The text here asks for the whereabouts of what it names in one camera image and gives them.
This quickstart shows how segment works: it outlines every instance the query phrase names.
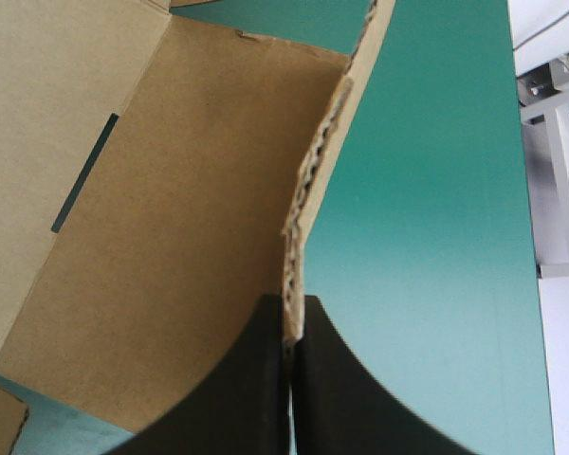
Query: cardboard slot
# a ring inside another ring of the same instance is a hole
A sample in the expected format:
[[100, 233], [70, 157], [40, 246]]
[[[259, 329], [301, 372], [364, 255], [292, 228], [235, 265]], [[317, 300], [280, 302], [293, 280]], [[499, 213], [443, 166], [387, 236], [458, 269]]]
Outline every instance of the cardboard slot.
[[76, 202], [76, 198], [80, 194], [80, 191], [83, 189], [83, 185], [84, 182], [86, 181], [86, 178], [91, 173], [91, 170], [95, 165], [95, 161], [97, 161], [97, 158], [99, 157], [101, 150], [103, 150], [103, 146], [105, 145], [107, 138], [110, 137], [110, 134], [114, 129], [114, 126], [116, 126], [117, 121], [118, 121], [118, 116], [116, 114], [112, 114], [105, 123], [103, 131], [101, 131], [101, 134], [99, 135], [99, 138], [97, 139], [97, 142], [93, 147], [93, 150], [91, 150], [90, 155], [86, 159], [83, 169], [80, 171], [80, 174], [76, 179], [76, 182], [74, 182], [74, 186], [72, 187], [71, 191], [65, 198], [64, 204], [61, 207], [61, 210], [59, 210], [59, 214], [57, 215], [57, 218], [55, 219], [53, 226], [50, 228], [50, 230], [52, 230], [56, 234], [59, 233], [59, 231], [61, 230], [61, 226], [64, 225], [67, 215], [72, 210], [72, 207]]
[[0, 347], [72, 182], [169, 21], [140, 0], [0, 2]]
[[139, 430], [278, 293], [347, 56], [173, 17], [13, 325], [0, 374]]

